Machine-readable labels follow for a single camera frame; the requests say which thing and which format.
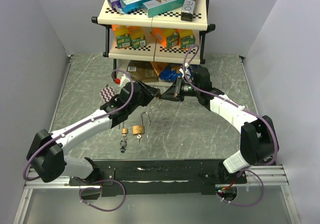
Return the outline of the large brass padlock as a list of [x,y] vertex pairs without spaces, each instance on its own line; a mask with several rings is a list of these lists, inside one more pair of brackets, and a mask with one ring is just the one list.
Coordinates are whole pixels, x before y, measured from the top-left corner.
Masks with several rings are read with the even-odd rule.
[[147,124],[148,125],[150,125],[151,124],[151,118],[150,118],[150,115],[149,115],[149,113],[148,112],[142,112],[141,114],[140,114],[140,125],[135,125],[135,126],[133,126],[132,127],[132,133],[133,133],[133,135],[142,135],[142,134],[144,134],[145,133],[145,126],[144,126],[144,116],[146,116],[147,117]]

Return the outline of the small brass padlock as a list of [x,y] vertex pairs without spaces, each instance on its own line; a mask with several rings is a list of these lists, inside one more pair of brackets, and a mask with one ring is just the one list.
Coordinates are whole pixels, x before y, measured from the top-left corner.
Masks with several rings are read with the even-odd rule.
[[123,127],[121,131],[122,131],[121,132],[122,135],[127,135],[129,130],[127,128]]

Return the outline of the key with panda keychain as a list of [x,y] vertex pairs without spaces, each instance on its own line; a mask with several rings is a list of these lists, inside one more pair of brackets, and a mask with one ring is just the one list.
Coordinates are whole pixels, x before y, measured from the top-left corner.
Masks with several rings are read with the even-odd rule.
[[120,141],[120,151],[121,153],[125,153],[127,148],[127,136],[126,134],[122,134],[122,139]]

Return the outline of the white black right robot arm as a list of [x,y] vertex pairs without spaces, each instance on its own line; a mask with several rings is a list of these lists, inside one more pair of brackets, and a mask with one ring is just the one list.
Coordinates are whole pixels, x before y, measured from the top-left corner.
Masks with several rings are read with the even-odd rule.
[[186,96],[196,97],[202,106],[222,117],[240,133],[239,150],[223,161],[218,171],[219,179],[230,183],[237,172],[269,157],[275,159],[279,145],[272,120],[248,111],[214,88],[207,68],[195,68],[192,72],[177,77],[161,94],[161,99],[182,102]]

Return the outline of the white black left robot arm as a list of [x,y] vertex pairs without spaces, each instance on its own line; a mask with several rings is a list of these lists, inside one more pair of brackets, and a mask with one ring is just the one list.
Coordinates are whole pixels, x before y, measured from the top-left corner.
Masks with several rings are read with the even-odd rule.
[[139,80],[127,83],[90,116],[52,133],[45,129],[38,131],[26,156],[27,165],[45,183],[64,175],[81,178],[88,185],[95,184],[101,178],[100,168],[88,157],[73,158],[68,153],[92,136],[126,121],[137,107],[147,106],[159,95],[158,88]]

